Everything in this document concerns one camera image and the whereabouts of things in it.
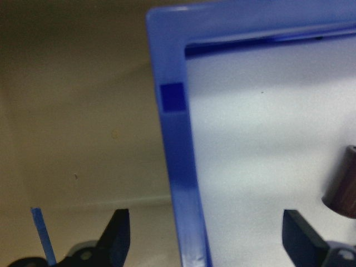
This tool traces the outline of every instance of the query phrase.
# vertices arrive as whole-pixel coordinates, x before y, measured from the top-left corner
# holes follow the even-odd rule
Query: black clamp
[[[130,247],[130,217],[127,209],[116,210],[95,246],[67,255],[55,267],[123,267]],[[42,258],[24,258],[8,267],[48,267]]]
[[[283,246],[296,267],[356,267],[356,249],[324,241],[297,210],[285,210]]]

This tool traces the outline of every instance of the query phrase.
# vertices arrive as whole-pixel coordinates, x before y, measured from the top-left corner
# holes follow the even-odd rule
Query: metal screw
[[[84,251],[84,252],[80,255],[80,258],[81,258],[82,260],[88,260],[88,259],[91,258],[91,256],[92,256],[92,253],[91,253],[89,250],[87,250],[87,251]]]

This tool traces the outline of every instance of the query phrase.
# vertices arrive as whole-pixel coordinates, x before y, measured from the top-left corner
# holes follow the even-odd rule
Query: blue plastic stick
[[[41,240],[44,254],[46,255],[47,262],[50,266],[55,265],[56,257],[52,249],[50,237],[48,236],[46,224],[43,219],[42,211],[38,207],[31,208],[31,213],[34,221],[34,225],[37,228],[39,239]]]

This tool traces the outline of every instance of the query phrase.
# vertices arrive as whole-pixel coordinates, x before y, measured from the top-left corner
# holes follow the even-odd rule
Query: white surface
[[[356,144],[356,38],[187,60],[197,174],[214,266],[293,266],[284,209],[326,240],[356,244],[356,222],[321,201]]]

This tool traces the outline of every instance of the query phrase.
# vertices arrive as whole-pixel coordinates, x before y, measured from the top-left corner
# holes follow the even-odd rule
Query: blue frame corner
[[[187,101],[186,54],[236,42],[354,33],[356,2],[227,0],[154,8],[146,24],[181,262],[183,267],[211,267]]]

